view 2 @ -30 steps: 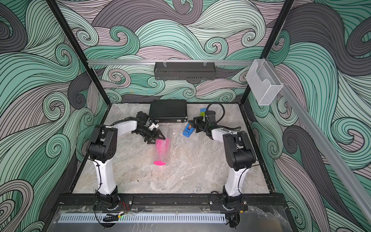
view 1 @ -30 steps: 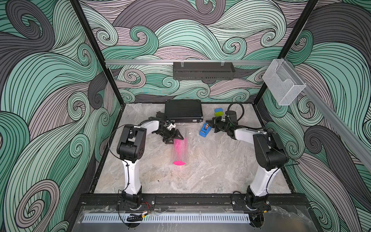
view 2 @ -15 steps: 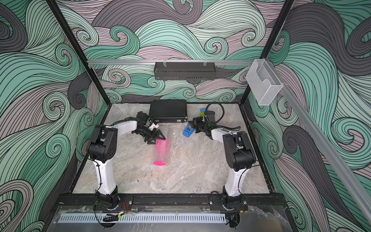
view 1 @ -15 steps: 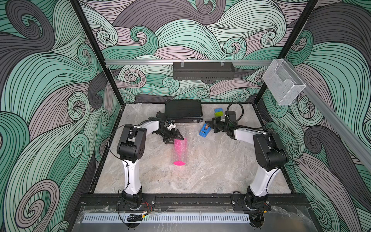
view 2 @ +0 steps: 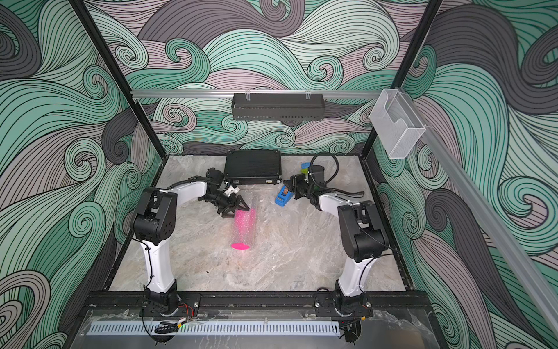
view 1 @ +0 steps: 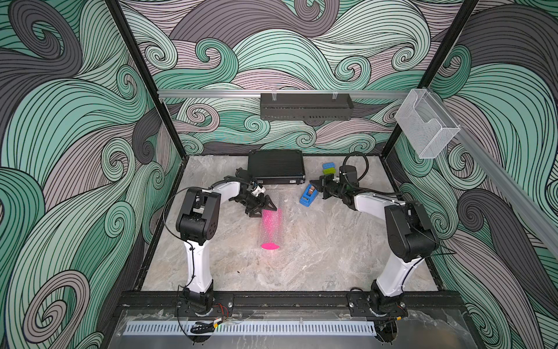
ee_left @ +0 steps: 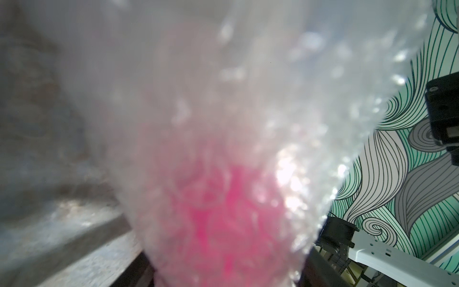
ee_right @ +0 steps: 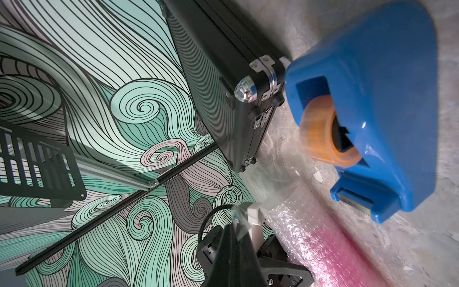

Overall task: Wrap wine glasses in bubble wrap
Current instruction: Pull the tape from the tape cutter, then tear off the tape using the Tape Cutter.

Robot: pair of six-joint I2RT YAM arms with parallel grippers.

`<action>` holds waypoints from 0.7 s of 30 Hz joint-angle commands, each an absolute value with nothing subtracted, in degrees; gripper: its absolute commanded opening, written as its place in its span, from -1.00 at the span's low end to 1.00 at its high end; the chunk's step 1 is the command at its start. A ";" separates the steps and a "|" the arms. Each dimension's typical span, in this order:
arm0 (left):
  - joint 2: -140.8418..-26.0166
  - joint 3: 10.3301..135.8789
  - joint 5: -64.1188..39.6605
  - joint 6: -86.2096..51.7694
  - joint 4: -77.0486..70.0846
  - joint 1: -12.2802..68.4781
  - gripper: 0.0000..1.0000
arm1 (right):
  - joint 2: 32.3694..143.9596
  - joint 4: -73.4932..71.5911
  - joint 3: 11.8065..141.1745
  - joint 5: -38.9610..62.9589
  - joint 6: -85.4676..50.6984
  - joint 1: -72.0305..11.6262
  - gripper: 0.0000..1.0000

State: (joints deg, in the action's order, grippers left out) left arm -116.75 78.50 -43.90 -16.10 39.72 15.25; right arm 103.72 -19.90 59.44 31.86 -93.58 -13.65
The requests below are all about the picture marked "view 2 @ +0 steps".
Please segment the blue tape dispenser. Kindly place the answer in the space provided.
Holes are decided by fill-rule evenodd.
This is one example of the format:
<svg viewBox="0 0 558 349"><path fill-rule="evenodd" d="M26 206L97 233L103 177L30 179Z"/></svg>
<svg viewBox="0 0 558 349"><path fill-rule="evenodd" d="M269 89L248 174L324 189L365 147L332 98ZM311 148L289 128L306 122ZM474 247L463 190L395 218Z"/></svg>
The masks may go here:
<svg viewBox="0 0 558 349"><path fill-rule="evenodd" d="M294 193L290 191L287 186L283 186L275 198L275 203L278 206L285 207L287 203L289 203L289 201L292 199L293 196Z"/></svg>

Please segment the pink plastic wine glass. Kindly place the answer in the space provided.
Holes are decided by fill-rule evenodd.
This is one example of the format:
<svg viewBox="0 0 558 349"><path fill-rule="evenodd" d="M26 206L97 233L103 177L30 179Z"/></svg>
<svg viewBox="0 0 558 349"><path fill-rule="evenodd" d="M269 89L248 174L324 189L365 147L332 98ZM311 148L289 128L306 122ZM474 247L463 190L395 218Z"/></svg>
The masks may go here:
<svg viewBox="0 0 558 349"><path fill-rule="evenodd" d="M238 210L234 218L234 236L231 247L235 250L249 250L254 245L257 211Z"/></svg>

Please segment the clear bubble wrap sheet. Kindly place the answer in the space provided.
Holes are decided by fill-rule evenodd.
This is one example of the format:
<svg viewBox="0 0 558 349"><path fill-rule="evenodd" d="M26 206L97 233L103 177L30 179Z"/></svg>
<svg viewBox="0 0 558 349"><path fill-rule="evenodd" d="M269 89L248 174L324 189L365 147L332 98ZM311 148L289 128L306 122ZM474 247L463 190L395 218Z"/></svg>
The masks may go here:
<svg viewBox="0 0 558 349"><path fill-rule="evenodd" d="M256 196L248 196L235 211L234 234L230 246L235 250L249 250L254 246L257 225Z"/></svg>

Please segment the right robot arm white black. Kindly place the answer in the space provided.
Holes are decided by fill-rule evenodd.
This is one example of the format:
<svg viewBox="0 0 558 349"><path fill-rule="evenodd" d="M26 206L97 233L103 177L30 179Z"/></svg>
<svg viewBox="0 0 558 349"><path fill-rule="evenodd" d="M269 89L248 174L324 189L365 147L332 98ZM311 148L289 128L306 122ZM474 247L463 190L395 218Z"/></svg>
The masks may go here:
<svg viewBox="0 0 558 349"><path fill-rule="evenodd" d="M333 298L342 314L365 301L364 286L374 264L389 249L389 239L372 201L354 202L363 192L348 193L317 183L312 174L296 174L283 181L294 199L308 199L321 212L338 219L341 245L347 256L336 281Z"/></svg>

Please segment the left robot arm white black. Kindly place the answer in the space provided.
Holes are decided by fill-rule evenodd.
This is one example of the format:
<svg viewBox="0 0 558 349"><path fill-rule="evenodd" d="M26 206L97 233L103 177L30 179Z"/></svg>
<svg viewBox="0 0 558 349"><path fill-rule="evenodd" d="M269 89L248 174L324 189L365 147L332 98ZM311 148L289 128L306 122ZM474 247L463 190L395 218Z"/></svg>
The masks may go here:
<svg viewBox="0 0 558 349"><path fill-rule="evenodd" d="M212 204L223 218L234 218L237 212L250 211L240 189L213 167L204 176L193 176L167 188L145 189L134 211L131 230L144 248L148 272L144 294L152 302L178 303L169 239L176 226L178 206L192 200Z"/></svg>

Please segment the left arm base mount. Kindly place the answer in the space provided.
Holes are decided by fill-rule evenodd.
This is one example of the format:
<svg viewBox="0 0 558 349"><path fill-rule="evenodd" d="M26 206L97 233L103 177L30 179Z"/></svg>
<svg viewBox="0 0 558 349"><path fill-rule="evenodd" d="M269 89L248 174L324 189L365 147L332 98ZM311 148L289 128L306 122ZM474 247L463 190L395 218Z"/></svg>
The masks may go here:
<svg viewBox="0 0 558 349"><path fill-rule="evenodd" d="M200 301L201 294L195 292L151 293L142 305L142 314L144 317L195 317Z"/></svg>

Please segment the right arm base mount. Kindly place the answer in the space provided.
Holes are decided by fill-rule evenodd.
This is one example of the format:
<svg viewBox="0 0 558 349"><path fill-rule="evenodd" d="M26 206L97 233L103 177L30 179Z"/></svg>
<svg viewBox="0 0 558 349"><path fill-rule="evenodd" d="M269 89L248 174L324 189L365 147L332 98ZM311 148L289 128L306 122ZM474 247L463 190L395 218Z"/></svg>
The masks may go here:
<svg viewBox="0 0 558 349"><path fill-rule="evenodd" d="M373 315L371 304L365 294L346 297L341 292L316 292L315 312L320 317L362 318Z"/></svg>

